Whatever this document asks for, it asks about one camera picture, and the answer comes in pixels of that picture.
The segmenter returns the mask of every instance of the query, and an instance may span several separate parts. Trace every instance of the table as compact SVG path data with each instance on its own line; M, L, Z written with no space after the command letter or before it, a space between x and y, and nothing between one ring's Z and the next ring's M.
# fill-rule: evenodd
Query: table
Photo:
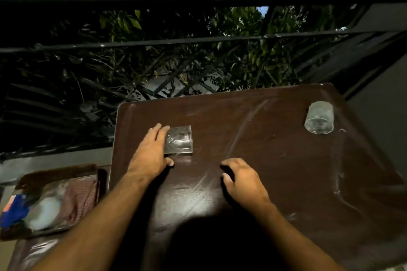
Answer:
M334 106L335 129L304 128L308 106ZM149 188L115 264L142 270L280 268L252 219L225 198L220 162L243 158L282 214L348 270L407 261L407 194L331 84L263 88L121 104L110 187L156 123L191 125L193 155Z

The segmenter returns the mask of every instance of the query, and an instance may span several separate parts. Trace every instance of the glass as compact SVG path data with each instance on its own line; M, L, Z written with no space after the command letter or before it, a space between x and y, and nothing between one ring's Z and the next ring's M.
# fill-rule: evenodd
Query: glass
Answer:
M312 103L308 108L305 128L314 134L328 134L333 131L333 106L325 101Z
M171 127L166 135L164 154L169 153L192 153L191 126Z

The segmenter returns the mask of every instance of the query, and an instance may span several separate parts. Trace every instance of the blue object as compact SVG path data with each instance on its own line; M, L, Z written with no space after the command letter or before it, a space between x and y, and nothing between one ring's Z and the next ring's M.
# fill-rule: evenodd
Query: blue object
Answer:
M30 208L25 206L24 195L18 194L14 197L13 202L8 208L7 211L2 212L0 218L0 227L1 228L9 228L13 226L13 224L23 220Z

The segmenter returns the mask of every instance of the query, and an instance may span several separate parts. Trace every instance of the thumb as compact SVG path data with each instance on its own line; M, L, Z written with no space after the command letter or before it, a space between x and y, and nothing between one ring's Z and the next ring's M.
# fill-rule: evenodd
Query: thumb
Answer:
M166 166L174 166L174 161L171 158L164 158L164 162Z
M231 191L233 190L233 181L231 180L230 176L227 173L223 173L223 183L226 186L226 190L229 194L231 194Z

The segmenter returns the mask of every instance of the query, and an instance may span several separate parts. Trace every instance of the finger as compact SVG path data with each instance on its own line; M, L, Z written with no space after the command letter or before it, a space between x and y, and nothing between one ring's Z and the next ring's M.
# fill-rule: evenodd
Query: finger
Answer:
M167 134L168 130L170 129L169 125L166 125L165 127L161 128L161 130L158 131L158 135L157 135L157 142L160 145L164 146L164 142L165 142L165 135Z
M223 183L226 186L226 190L229 194L231 194L231 191L233 190L233 181L231 180L230 176L227 173L223 173Z
M230 158L222 161L222 165L229 166L230 169L235 173L242 166L247 165L245 161L240 158Z
M148 142L155 141L155 138L157 137L157 133L158 133L158 131L159 131L160 129L161 129L161 124L160 124L160 123L157 123L157 124L155 125L155 127L151 128L151 129L147 132L146 136L144 137L144 140L145 140L145 141L148 141Z
M166 162L166 166L174 166L174 161L171 158L164 158L164 161Z

